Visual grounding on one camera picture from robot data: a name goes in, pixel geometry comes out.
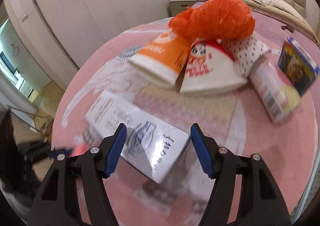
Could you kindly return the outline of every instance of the orange plastic bag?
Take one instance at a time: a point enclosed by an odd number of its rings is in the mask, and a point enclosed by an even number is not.
[[[168,26],[191,39],[243,39],[254,30],[251,14],[241,0],[209,0],[199,8],[179,13]]]

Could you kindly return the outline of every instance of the white box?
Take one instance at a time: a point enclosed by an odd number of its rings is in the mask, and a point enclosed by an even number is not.
[[[189,142],[189,135],[105,90],[85,116],[103,139],[127,126],[121,156],[156,183],[161,183]]]

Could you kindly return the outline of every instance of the white wardrobe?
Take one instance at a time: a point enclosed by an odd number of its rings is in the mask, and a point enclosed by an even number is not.
[[[135,26],[169,17],[170,0],[35,0],[52,32],[82,67],[104,43]]]

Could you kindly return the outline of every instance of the nightstand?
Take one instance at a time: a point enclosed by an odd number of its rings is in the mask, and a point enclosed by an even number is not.
[[[196,0],[171,0],[170,8],[171,8],[172,17],[186,10],[187,6],[191,7],[195,3],[196,3]]]

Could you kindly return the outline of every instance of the light switch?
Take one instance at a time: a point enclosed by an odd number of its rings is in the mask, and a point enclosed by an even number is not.
[[[26,18],[28,18],[27,11],[25,11],[24,13],[22,13],[22,14],[20,15],[20,19],[21,19],[22,22],[24,22]]]

